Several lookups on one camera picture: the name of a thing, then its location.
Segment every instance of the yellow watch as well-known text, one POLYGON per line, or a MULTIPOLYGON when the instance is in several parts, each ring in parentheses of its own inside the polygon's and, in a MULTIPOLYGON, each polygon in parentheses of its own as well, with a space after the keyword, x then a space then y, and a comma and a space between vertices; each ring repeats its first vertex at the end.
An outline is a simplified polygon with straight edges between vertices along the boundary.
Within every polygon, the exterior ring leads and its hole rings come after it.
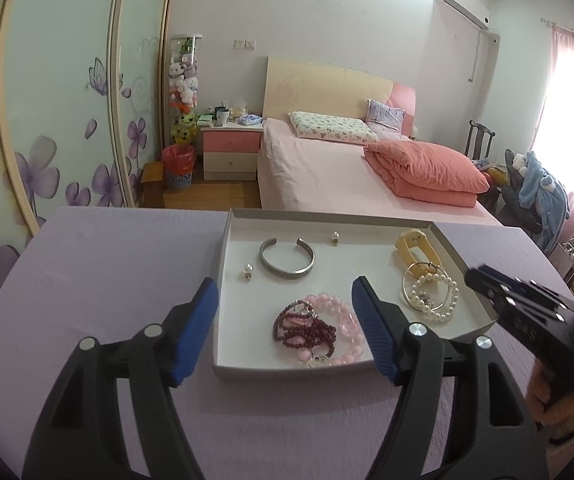
MULTIPOLYGON (((396 242, 396 248, 398 249, 401 258, 407 267, 420 263, 414 254, 410 251, 410 249, 413 247, 418 247, 424 253, 424 255, 427 257, 426 261, 428 263, 431 263, 437 267, 442 266, 440 257, 432 245, 429 243, 429 238, 427 238, 427 235, 420 231, 420 229, 410 229, 409 231, 402 233, 396 242)), ((421 276, 429 273, 435 274, 436 269, 434 267, 420 265, 414 266, 409 270, 409 272, 416 278, 420 278, 421 276)))

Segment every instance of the pink drawer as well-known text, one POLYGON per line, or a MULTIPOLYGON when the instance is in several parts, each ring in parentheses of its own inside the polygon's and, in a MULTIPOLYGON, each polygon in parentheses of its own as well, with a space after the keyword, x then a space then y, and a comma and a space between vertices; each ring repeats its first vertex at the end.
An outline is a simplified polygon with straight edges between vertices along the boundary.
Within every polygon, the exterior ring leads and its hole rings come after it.
POLYGON ((261 133, 207 130, 203 132, 202 147, 205 152, 211 153, 258 153, 261 133))

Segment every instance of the silver cuff bracelet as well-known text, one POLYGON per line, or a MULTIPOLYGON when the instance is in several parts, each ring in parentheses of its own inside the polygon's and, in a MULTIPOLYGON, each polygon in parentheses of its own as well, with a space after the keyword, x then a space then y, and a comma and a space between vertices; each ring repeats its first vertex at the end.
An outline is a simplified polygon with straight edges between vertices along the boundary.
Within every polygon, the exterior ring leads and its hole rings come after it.
POLYGON ((311 269, 313 269, 314 261, 316 260, 316 254, 314 253, 314 250, 311 248, 311 246, 307 242, 305 242, 302 238, 298 238, 298 240, 296 241, 296 245, 299 245, 300 247, 302 247, 305 250, 305 252, 311 258, 311 261, 308 264, 308 266, 305 267, 304 269, 289 272, 288 270, 282 270, 282 269, 279 269, 278 267, 270 264, 267 261, 267 259, 264 257, 264 250, 267 247, 271 247, 272 245, 275 245, 277 242, 278 242, 277 238, 269 238, 268 240, 264 241, 262 243, 262 245, 260 246, 260 251, 258 253, 258 256, 260 257, 260 263, 262 263, 263 267, 265 267, 265 269, 269 270, 270 272, 272 272, 276 276, 279 276, 281 278, 285 278, 287 280, 297 280, 298 278, 302 278, 304 276, 307 276, 308 273, 311 271, 311 269))

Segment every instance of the cup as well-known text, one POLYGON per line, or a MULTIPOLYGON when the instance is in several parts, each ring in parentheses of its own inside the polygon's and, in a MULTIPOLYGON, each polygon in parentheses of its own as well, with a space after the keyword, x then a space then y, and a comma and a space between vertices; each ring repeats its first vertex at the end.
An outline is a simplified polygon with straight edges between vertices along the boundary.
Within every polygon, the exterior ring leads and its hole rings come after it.
POLYGON ((218 126, 225 126, 229 120, 229 110, 218 110, 216 113, 216 124, 218 126))

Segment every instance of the mattress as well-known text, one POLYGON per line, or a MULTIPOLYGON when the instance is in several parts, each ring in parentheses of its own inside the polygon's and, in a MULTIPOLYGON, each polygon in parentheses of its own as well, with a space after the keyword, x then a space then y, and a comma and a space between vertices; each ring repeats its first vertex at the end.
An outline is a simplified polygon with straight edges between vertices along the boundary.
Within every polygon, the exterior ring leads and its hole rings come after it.
POLYGON ((264 123, 258 184, 265 209, 500 225, 479 203, 469 208, 397 197, 361 146, 299 139, 289 123, 276 119, 264 123))

